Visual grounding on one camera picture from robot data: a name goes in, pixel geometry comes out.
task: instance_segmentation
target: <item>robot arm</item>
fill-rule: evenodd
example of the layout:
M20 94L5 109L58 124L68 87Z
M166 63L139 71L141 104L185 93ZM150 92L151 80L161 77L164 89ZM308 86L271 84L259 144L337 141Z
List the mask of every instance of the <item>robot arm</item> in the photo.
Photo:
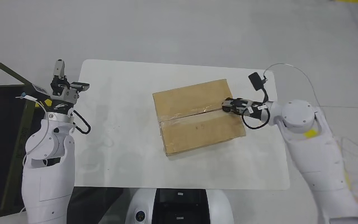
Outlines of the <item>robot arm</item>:
M358 217L358 204L346 183L340 148L320 108L303 100L281 106L276 101L238 98L226 99L223 110L279 127L295 166L313 194L319 223L329 223L333 218Z
M66 223L67 207L74 188L74 139L70 130L75 125L72 112L78 93L87 90L89 84L70 84L64 75L64 62L58 60L51 87L51 108L45 113L40 130L27 140L25 146L27 157L21 191L29 223ZM47 94L43 88L34 86L34 89L36 93L31 94L36 98ZM59 162L53 165L43 162L55 158Z

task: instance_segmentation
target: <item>white table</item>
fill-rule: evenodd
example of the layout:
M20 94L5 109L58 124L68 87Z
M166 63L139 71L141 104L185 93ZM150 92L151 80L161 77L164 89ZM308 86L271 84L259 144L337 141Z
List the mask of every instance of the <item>white table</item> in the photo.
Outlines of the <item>white table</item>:
M167 157L152 93L226 78L234 97L262 101L248 75L262 70L109 60L83 62L90 83L75 106L92 126L74 133L76 186L130 188L287 189L285 145L277 127ZM265 88L276 100L274 75ZM247 118L251 125L259 121ZM75 118L80 127L84 127Z

